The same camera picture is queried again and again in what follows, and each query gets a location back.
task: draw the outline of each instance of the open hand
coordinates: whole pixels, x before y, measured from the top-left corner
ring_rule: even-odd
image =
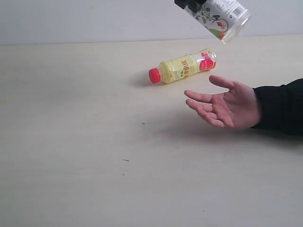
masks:
[[[186,90],[186,104],[210,125],[227,129],[246,129],[261,120],[261,108],[254,90],[240,82],[210,76],[209,81],[229,89],[228,92],[209,95]]]

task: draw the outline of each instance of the black sleeve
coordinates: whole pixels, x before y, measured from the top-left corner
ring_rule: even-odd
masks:
[[[279,87],[258,87],[254,91],[262,109],[262,120],[253,128],[303,135],[303,79]]]

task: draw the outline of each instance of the table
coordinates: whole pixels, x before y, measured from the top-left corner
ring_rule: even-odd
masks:
[[[302,77],[303,35],[0,47],[1,227],[298,227],[303,140],[208,126],[185,89]],[[160,61],[211,47],[168,85]]]

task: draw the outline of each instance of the plastic bottle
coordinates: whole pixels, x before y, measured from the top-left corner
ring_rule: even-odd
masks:
[[[251,18],[237,0],[175,0],[175,3],[225,44],[236,37]]]
[[[163,81],[168,84],[201,71],[211,70],[215,66],[215,53],[211,49],[204,49],[195,54],[189,54],[170,61],[163,61],[158,68],[149,71],[149,76],[152,83]]]

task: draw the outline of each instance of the yellow bottle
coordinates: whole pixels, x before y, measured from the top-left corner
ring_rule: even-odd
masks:
[[[211,70],[215,66],[215,53],[211,49],[204,49],[195,54],[189,54],[170,61],[163,61],[158,68],[149,71],[149,76],[152,83],[163,81],[168,84],[201,71]]]

